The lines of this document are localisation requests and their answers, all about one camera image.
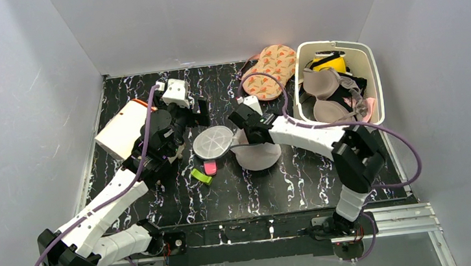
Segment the white mesh laundry bag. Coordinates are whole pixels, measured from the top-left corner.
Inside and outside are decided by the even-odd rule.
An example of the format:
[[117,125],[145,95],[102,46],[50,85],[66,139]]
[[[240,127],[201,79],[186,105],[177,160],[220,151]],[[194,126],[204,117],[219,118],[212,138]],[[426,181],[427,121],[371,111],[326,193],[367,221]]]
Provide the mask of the white mesh laundry bag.
[[195,137],[192,148],[196,156],[205,161],[216,160],[232,152],[239,166],[249,171],[272,167],[282,153],[278,144],[250,144],[243,130],[232,132],[228,127],[220,125],[202,131]]

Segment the beige bra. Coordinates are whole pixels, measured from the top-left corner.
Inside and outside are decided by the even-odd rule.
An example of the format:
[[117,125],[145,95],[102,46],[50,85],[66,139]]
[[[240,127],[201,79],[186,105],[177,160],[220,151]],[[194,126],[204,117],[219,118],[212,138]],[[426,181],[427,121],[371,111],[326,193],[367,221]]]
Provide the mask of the beige bra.
[[304,91],[316,99],[313,105],[313,114],[318,122],[340,123],[363,120],[365,114],[353,111],[347,104],[347,99],[337,94],[339,77],[336,70],[324,68],[316,72],[304,69],[303,79]]

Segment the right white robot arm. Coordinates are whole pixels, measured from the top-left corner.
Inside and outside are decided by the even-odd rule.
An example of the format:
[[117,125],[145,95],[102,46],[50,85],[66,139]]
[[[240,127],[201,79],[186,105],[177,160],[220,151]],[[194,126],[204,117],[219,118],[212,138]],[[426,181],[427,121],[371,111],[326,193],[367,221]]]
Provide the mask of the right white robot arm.
[[333,162],[342,184],[332,218],[312,225],[315,237],[351,236],[361,226],[360,215],[386,157],[376,138],[363,125],[326,128],[277,113],[261,114],[241,104],[229,120],[253,144],[283,144],[323,155]]

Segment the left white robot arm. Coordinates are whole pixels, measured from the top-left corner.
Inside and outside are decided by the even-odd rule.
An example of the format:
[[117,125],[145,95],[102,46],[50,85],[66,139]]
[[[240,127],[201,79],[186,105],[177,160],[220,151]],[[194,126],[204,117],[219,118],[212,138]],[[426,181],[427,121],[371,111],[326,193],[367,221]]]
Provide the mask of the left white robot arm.
[[161,254],[165,236],[146,220],[110,236],[106,231],[133,202],[171,176],[186,129],[198,125],[210,125],[204,97],[190,108],[157,103],[148,109],[145,102],[129,101],[95,138],[120,168],[74,218],[39,235],[43,266],[109,266],[131,254]]

